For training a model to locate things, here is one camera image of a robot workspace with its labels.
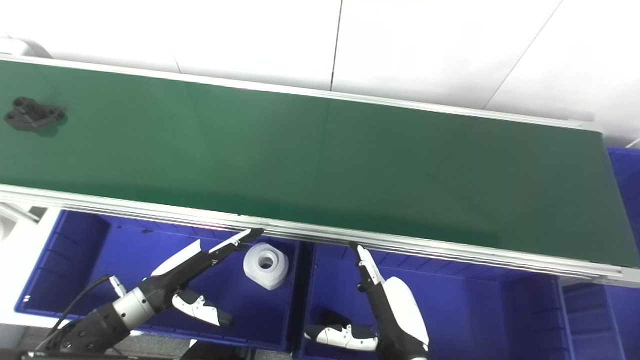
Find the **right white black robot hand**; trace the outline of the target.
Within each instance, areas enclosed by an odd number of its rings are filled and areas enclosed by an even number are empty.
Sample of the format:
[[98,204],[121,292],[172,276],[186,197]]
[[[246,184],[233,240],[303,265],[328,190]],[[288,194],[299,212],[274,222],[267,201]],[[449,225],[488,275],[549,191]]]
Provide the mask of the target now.
[[384,278],[370,251],[356,241],[354,251],[359,282],[377,324],[355,324],[348,317],[326,309],[320,324],[304,326],[307,340],[361,353],[375,353],[380,360],[428,360],[429,335],[412,290],[397,276]]

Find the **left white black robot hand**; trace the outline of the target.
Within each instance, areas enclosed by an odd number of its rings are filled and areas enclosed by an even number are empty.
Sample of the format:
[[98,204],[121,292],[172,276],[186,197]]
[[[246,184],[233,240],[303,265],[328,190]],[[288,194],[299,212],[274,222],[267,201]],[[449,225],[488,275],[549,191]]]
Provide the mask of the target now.
[[264,228],[247,228],[209,250],[202,250],[200,242],[195,241],[192,249],[184,248],[173,256],[173,260],[167,260],[173,265],[171,268],[163,263],[137,288],[155,314],[174,308],[200,321],[230,328],[234,325],[233,315],[220,310],[205,296],[188,289],[188,285],[208,269],[221,264],[232,253],[246,251],[249,243],[264,232]]

